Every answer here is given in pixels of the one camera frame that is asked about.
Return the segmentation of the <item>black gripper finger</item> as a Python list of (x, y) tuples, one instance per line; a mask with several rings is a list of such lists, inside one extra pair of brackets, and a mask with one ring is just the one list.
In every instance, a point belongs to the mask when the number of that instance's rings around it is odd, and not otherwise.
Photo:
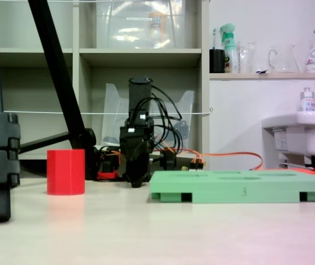
[(136, 173), (137, 158), (133, 148), (126, 150), (126, 176), (133, 188), (138, 188), (138, 174)]
[(138, 180), (137, 187), (150, 180), (150, 145), (144, 143), (138, 152)]

